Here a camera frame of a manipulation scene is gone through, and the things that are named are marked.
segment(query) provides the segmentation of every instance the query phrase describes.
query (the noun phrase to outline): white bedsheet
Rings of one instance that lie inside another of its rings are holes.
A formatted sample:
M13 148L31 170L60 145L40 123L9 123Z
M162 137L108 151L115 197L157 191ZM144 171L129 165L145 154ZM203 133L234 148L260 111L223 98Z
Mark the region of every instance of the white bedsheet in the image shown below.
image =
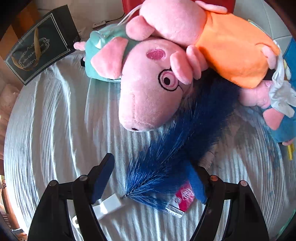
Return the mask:
M16 217L26 233L50 180L73 181L111 152L116 164L103 198L122 193L129 158L161 131L131 133L121 127L120 84L90 80L80 66L82 57L77 51L63 58L25 86L9 120L5 174ZM296 159L282 157L256 111L238 107L230 123L208 171L224 181L246 180L274 237L296 207ZM226 202L217 239L223 235L228 206ZM195 202L179 219L130 201L100 225L108 240L185 241L203 209ZM72 201L69 213L71 218L75 215Z

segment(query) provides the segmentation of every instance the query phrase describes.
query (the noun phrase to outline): gold ribbon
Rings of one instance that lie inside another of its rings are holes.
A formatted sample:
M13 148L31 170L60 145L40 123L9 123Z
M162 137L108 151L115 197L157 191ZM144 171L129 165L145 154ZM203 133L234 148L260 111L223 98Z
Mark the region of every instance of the gold ribbon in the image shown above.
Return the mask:
M30 66L29 68L24 69L23 67L20 66L18 61L11 55L11 59L12 59L14 65L16 67L20 68L20 69L25 70L25 71L30 71L39 63L39 59L40 59L40 56L41 56L41 49L40 49L40 44L39 44L38 28L36 28L35 31L34 31L34 48L35 48L36 61L32 66Z

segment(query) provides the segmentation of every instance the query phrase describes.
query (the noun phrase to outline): pig ear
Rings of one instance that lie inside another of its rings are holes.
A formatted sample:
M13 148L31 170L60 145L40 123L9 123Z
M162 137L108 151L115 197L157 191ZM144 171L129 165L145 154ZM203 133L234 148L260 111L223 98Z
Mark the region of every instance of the pig ear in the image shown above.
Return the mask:
M263 112L263 118L270 129L275 131L279 128L281 121L284 118L284 114L274 108L270 108Z
M122 37L113 38L91 59L91 65L97 73L108 79L121 76L122 60L128 40Z
M210 11L210 12L216 12L216 13L222 13L226 14L228 12L226 7L213 5L213 4L207 4L203 1L195 1L201 8L204 10Z
M74 46L74 49L85 51L85 44L86 44L86 42L84 42L84 41L75 42L73 46Z
M199 80L202 75L202 71L206 70L209 66L205 60L203 54L194 45L190 45L186 49L187 58L193 69L193 77Z
M185 85L192 83L193 73L185 52L176 52L170 56L170 65L179 81Z
M143 16L136 16L126 24L126 34L131 39L143 41L154 32L154 28L150 26Z

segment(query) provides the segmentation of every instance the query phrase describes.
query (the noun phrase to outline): blue plush body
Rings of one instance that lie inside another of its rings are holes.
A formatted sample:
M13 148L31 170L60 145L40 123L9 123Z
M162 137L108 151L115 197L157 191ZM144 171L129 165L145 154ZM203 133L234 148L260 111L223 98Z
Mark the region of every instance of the blue plush body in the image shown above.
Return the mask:
M100 29L99 31L92 31L89 39L85 44L85 72L88 77L108 82L120 82L120 78L116 80L111 80L100 76L96 72L94 67L91 65L92 57L94 57L109 41L111 41L115 37L122 37L128 39L128 45L125 49L123 59L125 59L125 57L131 51L131 49L139 43L138 41L130 39L126 35L125 24L111 24Z
M290 83L292 88L295 89L295 81L291 81ZM295 111L294 116L289 118L285 115L279 128L275 131L271 130L271 134L277 142L286 142L296 137L296 108L293 106L291 107Z

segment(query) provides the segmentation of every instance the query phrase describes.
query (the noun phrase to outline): decorative border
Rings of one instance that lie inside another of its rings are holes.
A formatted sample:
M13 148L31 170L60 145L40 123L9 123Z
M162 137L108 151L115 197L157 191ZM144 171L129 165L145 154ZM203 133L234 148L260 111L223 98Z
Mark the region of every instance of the decorative border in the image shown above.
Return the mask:
M58 25L57 25L57 22L53 16L53 14L49 14L47 17L45 17L44 19L42 19L38 24L36 24L36 26L34 28L32 28L29 32L26 33L26 35L24 35L22 38L25 39L30 33L32 33L35 28L37 28L39 25L41 25L44 21L46 21L48 18L51 18L56 29L57 29L57 32L59 33L65 47L67 48L67 50L61 54L59 54L57 57L55 57L54 59L52 59L50 62L47 62L45 65L43 65L42 67L40 67L38 70L36 70L30 77L27 78L26 81L24 81L18 74L17 72L14 70L14 68L12 68L12 66L9 64L8 62L8 59L11 57L12 53L14 53L14 51L19 47L19 45L15 46L14 49L10 52L10 54L8 55L8 57L6 58L5 60L5 63L9 66L9 68L12 70L12 72L14 72L14 74L24 83L26 84L28 81L30 81L33 77L35 77L36 75L39 74L39 71L41 71L46 65L51 65L53 62L55 62L58 58L60 58L61 56L63 56L64 54L66 53L69 53L71 52L71 50L68 48L67 46L67 43L62 35L62 32L60 31Z

